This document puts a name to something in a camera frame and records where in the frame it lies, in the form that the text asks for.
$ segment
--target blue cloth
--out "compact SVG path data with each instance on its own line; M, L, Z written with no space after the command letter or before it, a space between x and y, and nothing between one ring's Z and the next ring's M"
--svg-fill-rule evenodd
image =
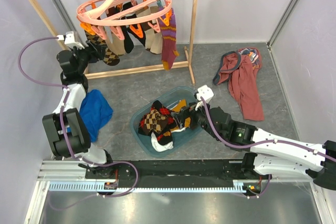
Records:
M80 106L79 115L88 129L91 142L97 140L99 129L109 122L112 114L112 108L99 90L93 89L86 95Z

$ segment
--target wooden frame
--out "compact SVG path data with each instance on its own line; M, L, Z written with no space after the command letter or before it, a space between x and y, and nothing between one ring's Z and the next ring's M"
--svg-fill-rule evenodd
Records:
M49 20L48 16L37 2L37 0L29 0L30 4L33 6L37 14L40 16L44 24L47 26L49 31L53 36L57 36L59 33L56 31L55 27ZM175 62L172 68L188 68L191 76L191 82L195 84L195 77L192 69L192 55L193 55L193 43L194 43L194 35L195 35L195 22L196 22L196 10L197 10L197 0L193 0L193 9L192 9L192 22L191 22L191 29L190 29L190 41L189 41L189 50L187 47L184 47L184 53L186 60ZM63 42L58 41L59 45L62 49L67 49ZM86 77L88 79L98 79L98 78L105 78L105 77L113 77L113 76L122 76L125 74L133 74L133 73L145 73L145 72L152 72L164 70L162 65L153 65L153 66L146 66L146 67L139 67L139 68L130 68L130 69L122 69L122 70L112 70L106 72L98 72L98 73L88 73L88 69L86 69Z

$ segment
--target teal plastic basket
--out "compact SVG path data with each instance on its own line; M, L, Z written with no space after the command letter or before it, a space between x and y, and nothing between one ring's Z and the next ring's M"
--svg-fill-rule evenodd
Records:
M166 108L172 109L174 106L176 106L180 100L185 99L187 102L187 105L190 102L197 102L197 100L194 97L195 91L192 88L189 87L177 87L166 94L160 96L159 98L155 100L159 100ZM141 110L139 110L137 113L135 113L132 116L131 119L131 131L139 145L143 148L143 150L152 157L165 157L171 153L173 153L175 150L177 150L179 147L190 141L193 137L195 137L200 131L201 128L197 127L193 130L186 129L182 132L174 132L173 135L173 146L171 150L166 150L164 152L157 152L151 142L150 136L144 136L138 133L138 127L140 120L142 117L149 113L151 111L151 102L150 104L143 107Z

